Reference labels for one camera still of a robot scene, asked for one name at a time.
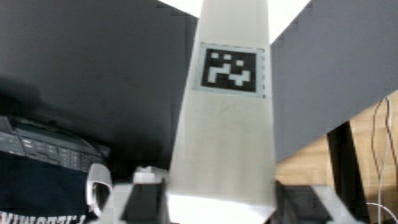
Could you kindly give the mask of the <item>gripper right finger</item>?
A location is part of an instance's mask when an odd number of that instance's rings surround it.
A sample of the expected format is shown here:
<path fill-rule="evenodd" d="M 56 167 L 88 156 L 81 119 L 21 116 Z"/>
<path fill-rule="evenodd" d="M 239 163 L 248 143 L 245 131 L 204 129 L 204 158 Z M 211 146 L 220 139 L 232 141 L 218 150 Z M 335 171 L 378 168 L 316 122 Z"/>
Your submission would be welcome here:
<path fill-rule="evenodd" d="M 359 224 L 327 185 L 275 184 L 277 209 L 264 224 Z"/>

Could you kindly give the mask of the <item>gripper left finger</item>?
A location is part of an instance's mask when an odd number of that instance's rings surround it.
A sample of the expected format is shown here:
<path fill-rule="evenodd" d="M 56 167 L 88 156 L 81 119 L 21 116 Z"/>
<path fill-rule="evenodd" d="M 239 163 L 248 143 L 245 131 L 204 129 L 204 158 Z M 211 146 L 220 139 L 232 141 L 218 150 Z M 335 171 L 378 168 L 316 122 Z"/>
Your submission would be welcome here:
<path fill-rule="evenodd" d="M 113 186 L 97 224 L 170 224 L 165 185 L 167 171 L 138 167 L 131 181 Z"/>

